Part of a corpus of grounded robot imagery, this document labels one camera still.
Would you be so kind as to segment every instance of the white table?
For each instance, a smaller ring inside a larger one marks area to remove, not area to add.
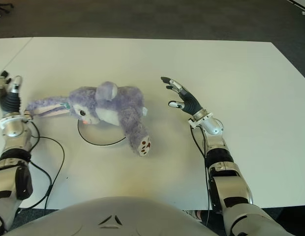
[[[133,154],[127,143],[87,144],[72,117],[35,119],[41,135],[57,139],[66,152],[48,208],[125,195],[207,208],[204,162],[189,133],[189,115],[167,106],[179,98],[160,76],[182,83],[224,123],[225,140],[255,204],[305,205],[305,78],[272,43],[34,38],[6,69],[24,77],[23,108],[30,100],[104,81],[138,86],[146,99],[144,123],[152,140],[147,158]],[[61,151],[42,140],[32,160],[53,177]],[[32,167],[31,173],[34,192],[22,207],[46,190],[46,177]]]
[[[0,38],[0,73],[31,38]]]

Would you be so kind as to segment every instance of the bunny ear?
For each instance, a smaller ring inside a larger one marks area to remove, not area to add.
[[[60,114],[69,113],[70,105],[67,102],[67,97],[48,97],[45,99],[30,102],[26,108],[32,116],[50,117]]]
[[[96,100],[111,101],[118,93],[118,86],[112,82],[104,82],[97,87],[95,98]]]

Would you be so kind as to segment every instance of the shoe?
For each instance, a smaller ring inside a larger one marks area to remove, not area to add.
[[[202,222],[200,218],[197,217],[197,210],[183,210],[185,213],[190,215],[193,219],[197,220],[198,222]]]

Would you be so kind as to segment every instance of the wire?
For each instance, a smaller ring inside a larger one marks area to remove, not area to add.
[[[115,141],[113,143],[110,143],[110,144],[95,144],[95,143],[92,143],[92,142],[88,141],[87,139],[85,139],[85,137],[81,134],[80,129],[79,129],[79,123],[80,123],[80,120],[78,120],[78,122],[77,122],[78,133],[79,133],[80,137],[82,137],[82,139],[85,140],[89,144],[92,144],[92,145],[95,145],[95,146],[103,146],[104,147],[104,146],[111,146],[111,145],[117,144],[117,143],[121,142],[122,140],[126,139],[126,137],[124,137],[124,138],[122,138],[120,140],[117,140],[117,141]]]
[[[52,139],[52,138],[49,138],[49,137],[40,136],[40,132],[39,132],[38,128],[36,127],[36,125],[35,125],[32,121],[30,121],[30,122],[31,122],[31,124],[35,127],[38,136],[36,137],[36,136],[33,136],[33,135],[32,135],[32,137],[37,138],[37,141],[36,141],[35,144],[32,146],[32,148],[29,150],[29,152],[31,152],[31,151],[37,146],[37,144],[39,143],[40,138],[42,138],[42,139],[48,139],[48,140],[52,140],[52,141],[56,142],[56,143],[61,147],[62,152],[63,152],[62,162],[61,162],[60,168],[59,168],[59,170],[58,170],[56,176],[54,177],[53,182],[52,182],[51,176],[50,176],[44,169],[42,169],[41,167],[37,166],[37,165],[34,164],[32,161],[30,161],[30,163],[31,163],[34,167],[36,167],[37,169],[39,169],[40,171],[42,171],[42,172],[48,177],[49,182],[50,182],[50,185],[49,185],[48,190],[46,191],[45,195],[44,195],[37,203],[35,203],[34,205],[32,205],[32,206],[30,206],[30,207],[28,207],[28,208],[25,208],[25,209],[20,210],[18,213],[20,213],[20,212],[23,211],[23,210],[32,209],[32,208],[34,208],[35,206],[39,205],[42,201],[44,201],[44,199],[46,199],[46,200],[45,200],[45,204],[44,204],[44,211],[43,211],[43,215],[45,215],[45,214],[46,214],[46,207],[47,207],[48,199],[49,199],[49,197],[50,197],[52,188],[53,188],[53,186],[54,186],[54,183],[55,183],[57,177],[59,176],[59,174],[60,174],[60,172],[61,172],[61,169],[62,169],[63,164],[64,164],[64,161],[65,161],[65,151],[64,151],[63,146],[62,146],[58,141],[56,141],[55,139]]]
[[[64,164],[64,161],[65,161],[65,151],[64,151],[63,146],[62,146],[58,141],[56,141],[55,139],[52,139],[52,138],[49,138],[49,137],[43,137],[43,136],[41,136],[41,138],[43,138],[43,139],[48,139],[48,140],[52,140],[52,141],[56,142],[56,143],[61,147],[62,152],[63,152],[63,159],[62,159],[62,163],[61,163],[61,165],[60,165],[59,171],[57,172],[57,174],[56,174],[56,176],[55,176],[55,178],[54,178],[54,180],[53,180],[53,182],[52,182],[52,185],[51,185],[51,189],[50,189],[49,194],[46,196],[46,200],[45,200],[45,204],[44,204],[44,211],[43,211],[43,215],[45,215],[45,213],[46,213],[46,207],[47,207],[47,204],[48,204],[48,200],[49,200],[50,193],[51,193],[51,191],[52,191],[52,188],[53,188],[53,186],[54,186],[54,183],[55,183],[56,179],[58,178],[58,176],[59,176],[59,174],[60,174],[60,172],[61,172],[61,169],[62,169],[63,164]]]
[[[205,139],[206,139],[206,138],[205,138],[204,131],[203,131],[203,129],[202,129],[200,126],[198,126],[198,127],[200,128],[200,130],[201,130],[201,132],[202,132],[203,140],[204,140],[204,142],[205,142]],[[204,158],[204,163],[205,163],[205,179],[206,179],[206,189],[207,189],[207,199],[208,199],[208,206],[207,206],[207,209],[208,209],[207,212],[208,212],[208,213],[207,213],[207,219],[206,219],[205,225],[207,226],[208,220],[209,220],[209,217],[210,217],[210,192],[209,192],[209,188],[208,188],[208,178],[207,178],[208,170],[207,170],[206,156],[205,156],[205,153],[206,153],[206,145],[205,145],[205,143],[204,143],[204,152],[203,152],[203,151],[201,150],[200,146],[198,145],[198,143],[197,143],[195,137],[194,137],[194,132],[193,132],[192,126],[190,126],[190,131],[191,131],[192,138],[193,138],[193,140],[194,140],[194,142],[195,142],[195,144],[196,144],[198,150],[201,152],[201,154],[202,154],[202,156],[203,156],[203,158]]]
[[[34,126],[34,128],[36,129],[36,133],[37,133],[37,135],[38,135],[38,137],[35,137],[35,136],[32,136],[32,137],[38,138],[38,139],[36,140],[35,144],[30,148],[29,152],[31,152],[31,151],[35,148],[35,146],[37,146],[37,144],[38,144],[39,141],[40,141],[40,132],[39,132],[39,129],[36,127],[36,125],[35,125],[32,121],[30,121],[30,123],[31,123],[31,124]]]

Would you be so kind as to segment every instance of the bunny paw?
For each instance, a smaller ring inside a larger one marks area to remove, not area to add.
[[[144,137],[141,142],[140,145],[137,148],[138,153],[140,154],[140,156],[145,156],[148,154],[149,150],[151,149],[151,142],[149,141],[149,136]]]

